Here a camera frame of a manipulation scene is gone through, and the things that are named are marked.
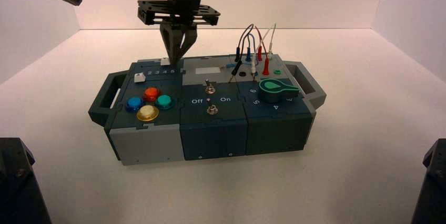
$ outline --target rotary knob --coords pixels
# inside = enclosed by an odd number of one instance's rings
[[[259,83],[259,99],[267,103],[277,103],[299,95],[299,88],[280,80],[267,78]]]

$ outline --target white label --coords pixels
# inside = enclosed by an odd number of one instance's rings
[[[192,104],[201,104],[203,103],[203,99],[193,99]]]
[[[220,67],[195,68],[195,74],[221,73]]]

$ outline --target black wire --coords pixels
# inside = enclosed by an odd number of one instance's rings
[[[254,28],[254,24],[249,25],[249,27],[251,27],[251,29],[248,31],[248,33],[245,35],[245,37],[243,38],[243,42],[241,43],[241,52],[240,52],[240,58],[243,56],[243,49],[245,48],[245,39],[246,37],[249,36],[249,34],[251,34],[252,29]]]
[[[248,31],[248,29],[250,29],[250,28],[251,28],[251,30],[252,30],[253,27],[254,27],[254,24],[251,23],[251,24],[245,29],[245,31],[243,31],[242,35],[240,36],[240,40],[238,41],[238,46],[237,46],[237,47],[240,48],[241,39],[243,38],[243,35],[246,33],[246,31]]]

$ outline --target blue wire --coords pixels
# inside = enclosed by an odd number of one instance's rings
[[[252,43],[254,43],[254,49],[256,49],[256,39],[253,34],[249,33],[249,35],[252,37]]]

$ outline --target white wire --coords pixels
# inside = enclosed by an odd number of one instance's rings
[[[266,31],[265,35],[262,36],[262,39],[260,40],[260,42],[259,42],[259,46],[257,46],[256,51],[259,50],[260,46],[261,46],[262,43],[263,43],[263,40],[266,39],[266,37],[268,36],[269,31],[270,31],[272,28],[274,28],[275,26],[276,26],[276,24],[274,23],[274,25],[272,25],[272,26],[268,29],[268,31]]]
[[[274,29],[272,30],[271,41],[269,42],[269,53],[272,53],[272,39],[274,38],[274,33],[276,32],[276,24],[274,23]]]

